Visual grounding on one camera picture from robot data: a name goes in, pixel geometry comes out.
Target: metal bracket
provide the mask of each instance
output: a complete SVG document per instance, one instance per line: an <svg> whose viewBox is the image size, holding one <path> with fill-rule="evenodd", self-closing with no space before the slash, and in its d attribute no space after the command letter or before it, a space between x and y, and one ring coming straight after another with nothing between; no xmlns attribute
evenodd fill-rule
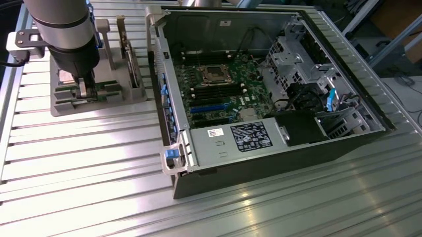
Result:
<svg viewBox="0 0 422 237"><path fill-rule="evenodd" d="M20 30L16 34L16 46L20 48L47 47L49 44L43 40L37 29Z"/></svg>
<svg viewBox="0 0 422 237"><path fill-rule="evenodd" d="M330 139L344 136L350 131L362 133L370 130L360 113L352 107L336 112L319 112L316 118Z"/></svg>
<svg viewBox="0 0 422 237"><path fill-rule="evenodd" d="M145 8L145 24L147 24L147 51L152 51L151 47L151 26L164 17L164 11L160 6L147 6Z"/></svg>
<svg viewBox="0 0 422 237"><path fill-rule="evenodd" d="M303 22L299 21L298 16L291 16L291 20L284 28L287 40L300 40L306 33Z"/></svg>

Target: power supply label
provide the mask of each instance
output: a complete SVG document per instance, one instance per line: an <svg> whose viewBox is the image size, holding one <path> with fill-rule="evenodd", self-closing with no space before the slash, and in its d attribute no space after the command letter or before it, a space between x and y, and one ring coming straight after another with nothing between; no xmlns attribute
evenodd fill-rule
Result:
<svg viewBox="0 0 422 237"><path fill-rule="evenodd" d="M263 122L231 126L230 128L239 151L248 152L272 146Z"/></svg>

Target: blue latch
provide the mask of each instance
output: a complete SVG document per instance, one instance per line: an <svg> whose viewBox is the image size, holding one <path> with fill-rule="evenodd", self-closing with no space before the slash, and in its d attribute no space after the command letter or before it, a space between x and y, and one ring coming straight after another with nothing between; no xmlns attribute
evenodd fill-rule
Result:
<svg viewBox="0 0 422 237"><path fill-rule="evenodd" d="M328 95L328 98L327 98L327 110L330 112L332 112L332 100L334 100L334 96L335 96L335 88L332 88L330 90L330 95Z"/></svg>
<svg viewBox="0 0 422 237"><path fill-rule="evenodd" d="M175 159L177 158L180 155L179 155L179 150L167 150L164 152L164 155L165 155L165 159Z"/></svg>
<svg viewBox="0 0 422 237"><path fill-rule="evenodd" d="M167 84L163 85L163 87L160 89L160 94L165 95L165 91L167 91Z"/></svg>

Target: white sticker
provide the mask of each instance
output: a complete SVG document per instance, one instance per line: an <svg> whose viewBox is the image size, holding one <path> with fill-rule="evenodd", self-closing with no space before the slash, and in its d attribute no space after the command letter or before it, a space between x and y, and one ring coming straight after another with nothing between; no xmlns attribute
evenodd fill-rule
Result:
<svg viewBox="0 0 422 237"><path fill-rule="evenodd" d="M230 26L231 25L231 21L220 21L219 22L219 26Z"/></svg>
<svg viewBox="0 0 422 237"><path fill-rule="evenodd" d="M222 128L208 130L208 136L210 137L218 137L218 136L222 136L222 135L224 135Z"/></svg>

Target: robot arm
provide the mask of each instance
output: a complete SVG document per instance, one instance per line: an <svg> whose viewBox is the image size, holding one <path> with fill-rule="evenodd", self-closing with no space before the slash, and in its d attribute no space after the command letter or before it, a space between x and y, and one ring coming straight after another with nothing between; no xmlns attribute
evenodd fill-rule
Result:
<svg viewBox="0 0 422 237"><path fill-rule="evenodd" d="M24 0L57 66L73 77L91 76L100 56L84 0Z"/></svg>
<svg viewBox="0 0 422 237"><path fill-rule="evenodd" d="M77 85L76 98L95 98L93 68L99 64L99 43L85 0L24 0L37 30L9 33L7 50L17 62L28 54L40 58L49 49L57 67Z"/></svg>

